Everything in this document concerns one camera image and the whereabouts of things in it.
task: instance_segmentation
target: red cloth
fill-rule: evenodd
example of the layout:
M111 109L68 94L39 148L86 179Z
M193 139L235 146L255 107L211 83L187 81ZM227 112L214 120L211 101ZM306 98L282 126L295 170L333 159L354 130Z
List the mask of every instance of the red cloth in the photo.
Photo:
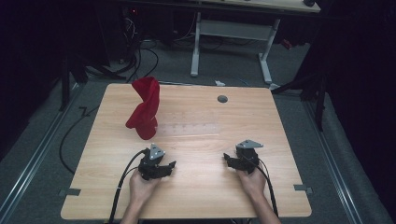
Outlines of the red cloth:
M155 119L160 104L160 84L154 77L143 77L132 83L143 103L138 105L134 113L126 121L127 128L136 128L139 136L149 140L157 132L158 123Z

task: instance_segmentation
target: gray carpet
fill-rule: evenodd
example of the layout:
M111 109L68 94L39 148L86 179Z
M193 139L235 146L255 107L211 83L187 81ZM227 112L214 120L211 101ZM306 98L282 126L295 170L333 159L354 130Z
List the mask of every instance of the gray carpet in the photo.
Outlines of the gray carpet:
M255 42L245 45L237 52L232 51L235 47L233 44L224 45L215 50L203 49L198 77L190 77L191 46L174 45L169 48L158 44L152 50L158 54L159 63L151 74L158 80L166 82L214 86L215 80L219 80L226 86L268 88L268 85L263 82L257 55L248 53L257 50L257 46L260 44L260 42ZM144 47L148 48L152 45L152 42L148 42ZM203 47L214 48L216 44L203 44ZM290 50L279 45L272 47L268 63L275 84L281 85L293 80L308 49L308 45ZM140 77L145 75L156 63L156 58L150 51L142 50L141 52L142 63L138 70ZM120 66L114 63L112 69L117 69ZM90 110L99 105L106 85L111 82L115 81L105 77L90 76L90 81L82 88L81 94L71 105L59 131L54 135L45 159L21 197L8 223L103 223L103 220L67 221L60 217L64 197L59 196L59 191L68 189L73 176L64 169L60 162L59 146L68 129L81 118L82 109L80 107L86 106ZM313 190L313 193L308 195L313 212L310 217L282 218L281 221L282 223L349 223L324 162L316 130L304 109L305 103L302 103L295 93L298 91L287 91L274 97L303 183ZM52 91L50 98L31 117L30 123L19 141L1 161L0 199L2 202L12 190L24 166L32 157L58 113L61 105L60 97L61 88L58 85ZM72 169L76 169L78 165L94 117L95 113L92 113L91 116L83 119L64 141L64 159ZM323 127L327 142L351 189L363 223L392 223L386 210L376 198L370 181L361 169L332 109L329 98L326 99Z

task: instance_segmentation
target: hand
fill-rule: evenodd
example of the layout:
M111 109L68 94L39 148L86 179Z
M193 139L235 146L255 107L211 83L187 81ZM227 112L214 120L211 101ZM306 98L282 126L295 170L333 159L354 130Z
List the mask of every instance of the hand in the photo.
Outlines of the hand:
M248 175L246 171L236 170L242 182L242 187L245 193L251 198L253 196L263 195L265 187L265 177L259 169L255 168L254 171Z
M121 224L135 224L143 205L149 200L161 179L145 180L141 173L135 170L129 181L130 201L125 210Z

